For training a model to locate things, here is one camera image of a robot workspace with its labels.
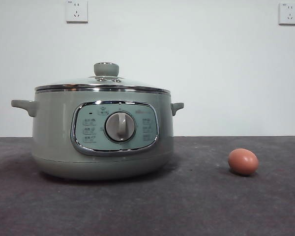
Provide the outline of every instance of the control dial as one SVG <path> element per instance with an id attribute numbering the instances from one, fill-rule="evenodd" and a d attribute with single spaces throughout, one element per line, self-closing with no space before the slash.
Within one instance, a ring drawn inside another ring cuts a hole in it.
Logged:
<path id="1" fill-rule="evenodd" d="M 124 112 L 117 112 L 107 118 L 105 129 L 114 141 L 123 142 L 130 139 L 135 130 L 133 118 Z"/>

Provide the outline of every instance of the wall outlet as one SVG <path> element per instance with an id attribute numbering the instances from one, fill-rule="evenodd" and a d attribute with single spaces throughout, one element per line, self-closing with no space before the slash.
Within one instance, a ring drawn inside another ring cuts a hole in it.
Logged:
<path id="1" fill-rule="evenodd" d="M 279 4 L 279 24 L 295 25 L 295 2 L 282 2 Z"/>
<path id="2" fill-rule="evenodd" d="M 88 1 L 67 0 L 65 3 L 65 18 L 67 23 L 87 23 Z"/>

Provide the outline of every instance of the pot lid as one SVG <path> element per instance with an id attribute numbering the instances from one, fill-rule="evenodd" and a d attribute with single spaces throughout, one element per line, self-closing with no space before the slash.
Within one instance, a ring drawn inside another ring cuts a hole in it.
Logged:
<path id="1" fill-rule="evenodd" d="M 106 91 L 142 90 L 169 93 L 170 91 L 155 88 L 150 85 L 118 77 L 119 66 L 111 62 L 100 62 L 94 65 L 95 76 L 82 78 L 74 81 L 62 81 L 50 85 L 38 86 L 35 91 L 56 90 L 73 91 L 74 89 L 106 89 Z"/>

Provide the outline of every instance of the gray carpet surface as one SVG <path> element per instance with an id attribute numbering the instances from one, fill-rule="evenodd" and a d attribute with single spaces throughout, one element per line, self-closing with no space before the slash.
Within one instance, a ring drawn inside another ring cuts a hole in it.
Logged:
<path id="1" fill-rule="evenodd" d="M 0 236 L 295 236 L 295 137 L 175 137 L 157 172 L 74 181 L 39 171 L 31 138 L 0 138 Z M 227 163 L 253 151 L 250 177 Z"/>

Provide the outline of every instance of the egg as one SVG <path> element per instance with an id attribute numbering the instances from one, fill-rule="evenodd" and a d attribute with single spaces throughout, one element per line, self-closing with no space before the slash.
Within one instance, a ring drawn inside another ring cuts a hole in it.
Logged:
<path id="1" fill-rule="evenodd" d="M 231 169 L 241 175 L 251 175 L 259 165 L 256 155 L 243 148 L 231 151 L 228 157 L 228 164 Z"/>

